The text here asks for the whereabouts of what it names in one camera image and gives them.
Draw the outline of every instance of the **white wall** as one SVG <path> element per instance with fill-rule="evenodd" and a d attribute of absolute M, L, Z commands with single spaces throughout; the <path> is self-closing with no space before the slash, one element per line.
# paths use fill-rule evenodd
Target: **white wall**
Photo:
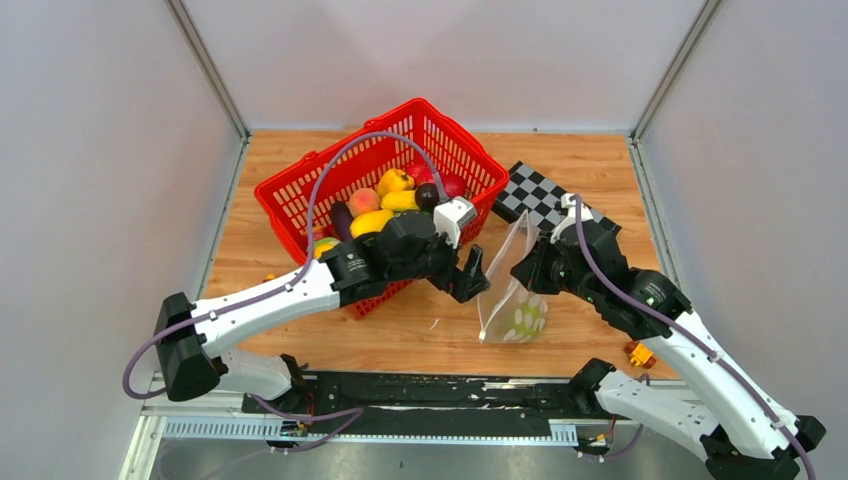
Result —
<path fill-rule="evenodd" d="M 475 130 L 629 129 L 702 0 L 186 0 L 252 128 L 416 96 Z"/>
<path fill-rule="evenodd" d="M 6 0 L 0 65 L 0 478 L 111 480 L 239 146 L 162 1 Z"/>
<path fill-rule="evenodd" d="M 848 443 L 848 4 L 727 1 L 644 140 L 680 275 L 781 402 Z"/>

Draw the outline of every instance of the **wood surface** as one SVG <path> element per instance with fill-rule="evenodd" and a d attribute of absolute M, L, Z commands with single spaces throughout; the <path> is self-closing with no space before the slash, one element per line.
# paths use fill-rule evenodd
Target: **wood surface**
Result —
<path fill-rule="evenodd" d="M 343 138 L 340 131 L 263 131 L 254 135 L 205 293 L 227 295 L 296 268 L 253 197 L 266 178 Z M 631 265 L 658 269 L 642 199 L 625 139 L 618 135 L 478 134 L 506 168 L 524 161 L 620 224 L 622 252 Z M 490 215 L 474 243 L 485 264 L 503 242 L 507 223 Z M 393 372 L 573 376 L 592 357 L 631 375 L 622 348 L 626 335 L 609 327 L 592 307 L 570 295 L 549 301 L 547 323 L 530 343 L 481 344 L 475 300 L 457 304 L 420 281 L 363 319 L 344 310 L 310 315 L 240 345 L 249 351 L 294 355 L 312 369 Z M 649 370 L 676 378 L 665 364 Z"/>

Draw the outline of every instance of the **red plastic crate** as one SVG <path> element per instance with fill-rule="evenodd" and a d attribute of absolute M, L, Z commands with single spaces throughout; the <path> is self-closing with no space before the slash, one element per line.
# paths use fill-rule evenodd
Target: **red plastic crate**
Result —
<path fill-rule="evenodd" d="M 274 233 L 301 265 L 306 261 L 306 208 L 315 179 L 343 146 L 364 133 L 377 131 L 394 132 L 411 139 L 430 155 L 439 172 L 465 178 L 473 194 L 471 201 L 477 217 L 463 229 L 463 244 L 480 233 L 495 197 L 509 182 L 509 173 L 468 131 L 442 115 L 427 100 L 414 98 L 368 120 L 361 130 L 335 145 L 307 153 L 299 162 L 256 187 L 254 195 L 270 217 Z M 347 201 L 358 188 L 375 187 L 388 169 L 402 169 L 419 156 L 412 147 L 392 138 L 374 138 L 358 144 L 333 166 L 321 184 L 316 197 L 315 225 L 330 225 L 330 205 L 334 201 Z M 409 283 L 393 283 L 381 297 L 355 303 L 353 313 L 366 315 Z"/>

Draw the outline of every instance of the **grey floor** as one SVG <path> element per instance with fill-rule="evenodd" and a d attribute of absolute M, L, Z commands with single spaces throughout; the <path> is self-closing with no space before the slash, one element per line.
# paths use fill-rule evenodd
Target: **grey floor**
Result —
<path fill-rule="evenodd" d="M 633 427 L 616 428 L 623 447 Z M 199 480 L 245 454 L 265 450 L 244 440 L 167 440 L 160 447 L 167 480 Z M 313 451 L 260 454 L 215 477 L 236 479 L 429 480 L 429 479 L 622 479 L 708 480 L 703 464 L 688 451 L 647 431 L 627 457 L 596 464 L 570 448 L 330 443 Z M 151 480 L 158 480 L 157 473 Z"/>

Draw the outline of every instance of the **robotic arm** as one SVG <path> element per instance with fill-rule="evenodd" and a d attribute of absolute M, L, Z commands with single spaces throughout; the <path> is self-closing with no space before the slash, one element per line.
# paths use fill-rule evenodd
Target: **robotic arm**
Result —
<path fill-rule="evenodd" d="M 539 237 L 512 275 L 530 291 L 568 292 L 591 303 L 612 327 L 665 360 L 705 406 L 666 397 L 598 359 L 572 381 L 579 401 L 671 438 L 704 460 L 715 478 L 795 478 L 798 452 L 789 437 L 810 451 L 824 436 L 821 423 L 794 415 L 754 383 L 668 278 L 628 267 L 616 234 L 584 221 L 592 217 L 577 197 L 565 195 L 561 207 L 564 219 Z"/>
<path fill-rule="evenodd" d="M 238 350 L 247 338 L 310 313 L 335 310 L 378 297 L 391 282 L 426 278 L 459 302 L 489 287 L 482 249 L 473 246 L 465 268 L 456 267 L 462 228 L 476 216 L 463 198 L 439 205 L 433 218 L 408 212 L 380 233 L 337 245 L 300 270 L 247 290 L 191 304 L 184 293 L 162 302 L 156 333 L 187 319 L 198 321 L 156 345 L 172 401 L 204 395 L 216 387 L 274 399 L 297 380 L 288 356 L 265 357 Z"/>

